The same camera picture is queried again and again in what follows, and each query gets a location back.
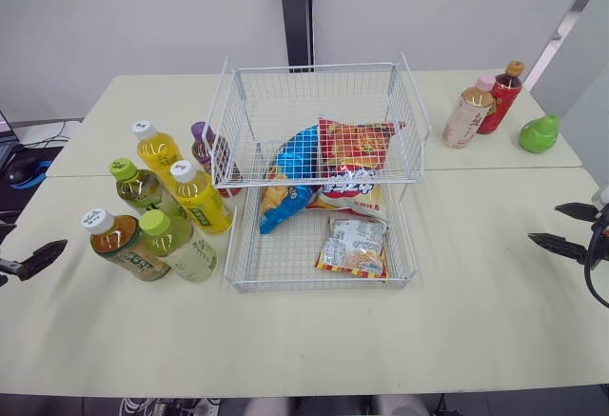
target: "white bottle cap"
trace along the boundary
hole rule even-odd
[[[105,233],[114,226],[114,216],[103,208],[90,209],[83,216],[82,225],[93,235]]]
[[[171,166],[171,176],[178,183],[188,183],[194,180],[197,168],[192,166],[189,161],[178,161]]]
[[[136,122],[133,126],[131,126],[131,131],[140,140],[147,140],[148,138],[153,137],[154,135],[159,133],[149,121]]]

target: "two-tier wire rack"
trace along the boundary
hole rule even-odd
[[[404,287],[418,265],[402,198],[409,184],[422,180],[431,126],[403,54],[396,63],[226,71],[225,62],[208,119],[221,116],[211,149],[211,176],[216,188],[248,188],[243,219],[231,236],[226,278],[241,292]],[[348,125],[391,123],[395,134],[386,159],[374,170],[330,179],[322,169],[320,141],[314,176],[269,179],[268,168],[280,147],[321,117]],[[389,211],[383,244],[387,278],[365,279],[314,267],[327,238],[328,218],[347,217],[343,212],[303,210],[271,233],[259,233],[265,187],[329,183],[382,185]]]

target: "green toy pear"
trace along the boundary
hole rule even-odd
[[[559,138],[559,126],[560,118],[556,114],[534,119],[521,130],[519,138],[521,147],[537,153],[549,150]]]

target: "snack packet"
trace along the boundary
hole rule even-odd
[[[282,145],[266,177],[284,180],[315,177],[317,133],[317,126],[301,130]],[[260,233],[269,233],[282,221],[306,207],[315,189],[313,186],[266,187],[260,203]]]
[[[395,134],[392,123],[348,125],[320,118],[322,176],[327,177],[317,199],[307,208],[350,209],[352,212],[387,221],[387,204],[380,186],[362,182],[373,179],[383,168],[389,141]],[[345,183],[357,178],[354,183]]]
[[[331,219],[330,238],[316,268],[348,271],[363,278],[386,278],[383,236],[385,224],[360,219]]]

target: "white wall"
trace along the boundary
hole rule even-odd
[[[604,187],[609,184],[609,70],[605,66],[562,119],[562,135],[583,166]]]
[[[317,63],[413,69],[532,67],[574,0],[314,0]]]
[[[590,0],[531,94],[546,113],[564,116],[607,66],[609,0]]]
[[[123,73],[286,65],[281,0],[0,0],[0,109],[85,116]]]
[[[597,183],[609,182],[609,0],[590,0],[531,93]]]

